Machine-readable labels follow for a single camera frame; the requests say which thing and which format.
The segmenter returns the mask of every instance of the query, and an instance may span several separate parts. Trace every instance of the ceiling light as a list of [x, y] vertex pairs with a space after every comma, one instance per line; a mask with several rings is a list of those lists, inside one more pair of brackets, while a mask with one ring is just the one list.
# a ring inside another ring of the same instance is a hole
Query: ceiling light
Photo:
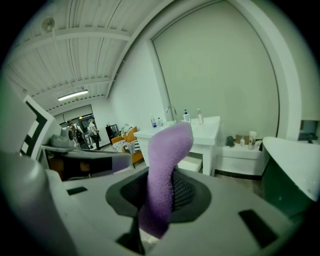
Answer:
[[71, 97], [75, 97], [75, 96], [78, 96], [78, 95], [81, 95], [81, 94], [87, 94], [87, 93], [88, 93], [88, 90], [82, 90], [82, 91], [74, 92], [74, 93], [59, 97], [58, 101], [63, 101], [63, 100], [69, 99]]

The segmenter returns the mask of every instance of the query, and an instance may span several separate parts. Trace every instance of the soap dispenser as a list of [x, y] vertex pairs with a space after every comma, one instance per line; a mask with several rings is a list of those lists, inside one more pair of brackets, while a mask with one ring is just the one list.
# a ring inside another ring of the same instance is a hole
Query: soap dispenser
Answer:
[[183, 119], [184, 119], [185, 122], [190, 123], [190, 115], [188, 114], [186, 109], [184, 110]]

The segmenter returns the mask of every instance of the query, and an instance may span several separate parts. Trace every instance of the pillow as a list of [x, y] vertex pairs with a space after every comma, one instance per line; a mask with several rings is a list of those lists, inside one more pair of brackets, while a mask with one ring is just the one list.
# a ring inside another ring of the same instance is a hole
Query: pillow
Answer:
[[137, 131], [137, 127], [134, 127], [129, 133], [126, 138], [127, 142], [133, 142], [137, 139], [137, 137], [134, 136], [134, 133]]

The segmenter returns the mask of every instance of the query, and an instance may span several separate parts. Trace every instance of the standing person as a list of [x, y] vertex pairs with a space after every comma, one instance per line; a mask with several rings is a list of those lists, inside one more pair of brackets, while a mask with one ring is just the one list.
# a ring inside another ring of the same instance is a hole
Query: standing person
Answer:
[[73, 131], [75, 145], [79, 146], [80, 149], [89, 150], [90, 148], [81, 128], [77, 124], [74, 124], [72, 121], [68, 121], [68, 126]]
[[95, 118], [91, 119], [89, 127], [90, 127], [91, 132], [93, 133], [92, 138], [93, 138], [93, 140], [95, 142], [96, 150], [100, 150], [101, 148], [99, 146], [99, 135], [98, 135], [99, 131], [98, 131], [98, 129], [96, 128], [96, 126], [94, 124], [94, 120], [95, 120]]

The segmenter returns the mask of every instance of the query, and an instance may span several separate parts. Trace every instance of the chrome faucet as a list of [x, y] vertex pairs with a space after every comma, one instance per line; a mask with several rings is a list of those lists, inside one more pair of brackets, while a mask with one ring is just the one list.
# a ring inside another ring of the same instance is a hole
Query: chrome faucet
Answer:
[[179, 117], [178, 117], [178, 114], [177, 114], [177, 111], [176, 111], [176, 108], [174, 106], [168, 106], [165, 110], [166, 113], [168, 113], [168, 110], [169, 109], [173, 109], [174, 110], [174, 114], [175, 114], [175, 121], [176, 123], [179, 123]]

